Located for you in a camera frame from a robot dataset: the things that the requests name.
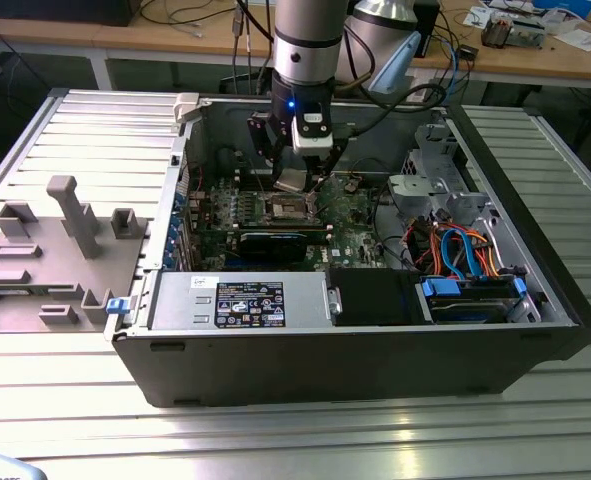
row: paper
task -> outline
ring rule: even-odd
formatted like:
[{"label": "paper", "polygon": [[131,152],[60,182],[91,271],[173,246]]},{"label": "paper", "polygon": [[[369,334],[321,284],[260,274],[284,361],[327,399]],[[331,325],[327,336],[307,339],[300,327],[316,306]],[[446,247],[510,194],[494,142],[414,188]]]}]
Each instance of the paper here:
[{"label": "paper", "polygon": [[519,18],[519,15],[502,12],[496,8],[471,7],[468,15],[466,15],[466,18],[464,19],[464,25],[469,27],[477,27],[483,30],[484,27],[486,27],[488,20],[490,20],[491,13],[493,12],[497,12],[497,14],[502,17]]},{"label": "paper", "polygon": [[572,47],[591,52],[591,33],[584,30],[573,30],[572,32],[556,35],[555,38]]}]

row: electronics board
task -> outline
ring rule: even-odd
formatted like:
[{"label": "electronics board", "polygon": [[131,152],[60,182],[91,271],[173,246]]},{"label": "electronics board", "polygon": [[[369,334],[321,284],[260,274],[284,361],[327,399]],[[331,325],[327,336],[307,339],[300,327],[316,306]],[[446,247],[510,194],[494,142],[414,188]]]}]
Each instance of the electronics board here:
[{"label": "electronics board", "polygon": [[189,193],[184,244],[191,270],[386,266],[373,233],[373,189],[361,188],[360,177],[333,175],[318,191],[291,193],[246,175]]}]

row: floor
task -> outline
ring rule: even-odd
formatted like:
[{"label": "floor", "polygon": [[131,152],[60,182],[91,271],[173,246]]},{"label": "floor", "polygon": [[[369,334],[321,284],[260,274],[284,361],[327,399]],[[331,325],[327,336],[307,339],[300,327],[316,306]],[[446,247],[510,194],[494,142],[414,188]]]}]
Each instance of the floor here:
[{"label": "floor", "polygon": [[[25,55],[25,60],[52,87],[94,89],[95,81],[85,59]],[[1,58],[0,76],[0,161],[40,105],[46,89],[17,57],[5,54]],[[221,65],[180,65],[181,86],[172,85],[171,71],[166,63],[113,60],[110,65],[120,90],[139,91],[199,91],[217,93],[219,79],[230,76],[230,68]],[[485,84],[471,82],[466,98],[457,96],[454,102],[479,103]],[[518,86],[495,85],[486,103],[510,106],[518,94]],[[533,93],[525,106],[536,107],[566,141],[573,138],[581,112],[590,105],[588,91],[572,92],[567,88],[545,87]],[[579,152],[591,170],[591,137]]]}]

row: wooden desk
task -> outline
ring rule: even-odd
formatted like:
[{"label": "wooden desk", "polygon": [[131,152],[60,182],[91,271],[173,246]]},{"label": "wooden desk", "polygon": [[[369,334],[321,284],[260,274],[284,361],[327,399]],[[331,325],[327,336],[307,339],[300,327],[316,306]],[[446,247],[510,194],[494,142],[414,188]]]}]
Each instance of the wooden desk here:
[{"label": "wooden desk", "polygon": [[[199,6],[203,0],[167,0],[170,10]],[[555,85],[591,88],[591,52],[566,45],[552,37],[546,38],[542,49],[508,47],[503,50],[481,45],[481,30],[461,25],[465,11],[474,0],[445,0],[445,15],[460,42],[479,49],[471,79],[479,81]],[[229,0],[214,0],[205,8],[178,14],[178,18],[201,17],[232,7]],[[265,24],[263,7],[251,7],[256,18]],[[167,21],[163,2],[158,0],[147,8],[147,15]],[[98,86],[112,89],[106,60],[134,59],[179,63],[229,64],[233,51],[232,12],[201,21],[202,38],[178,31],[168,25],[151,23],[137,16],[129,27],[108,27],[63,22],[0,20],[0,33],[20,52],[86,57],[91,61]],[[0,43],[0,50],[5,47]],[[267,41],[252,28],[252,64],[261,65],[268,54]],[[238,49],[246,55],[242,37]],[[409,71],[422,83],[441,76],[448,60],[438,42],[433,41],[426,58],[415,59]]]}]

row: warning label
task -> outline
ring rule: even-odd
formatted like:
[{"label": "warning label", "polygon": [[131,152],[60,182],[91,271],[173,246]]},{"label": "warning label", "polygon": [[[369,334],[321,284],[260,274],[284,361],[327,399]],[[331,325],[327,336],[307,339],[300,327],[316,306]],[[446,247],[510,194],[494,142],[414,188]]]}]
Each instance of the warning label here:
[{"label": "warning label", "polygon": [[286,326],[282,282],[218,283],[216,304],[218,328]]}]

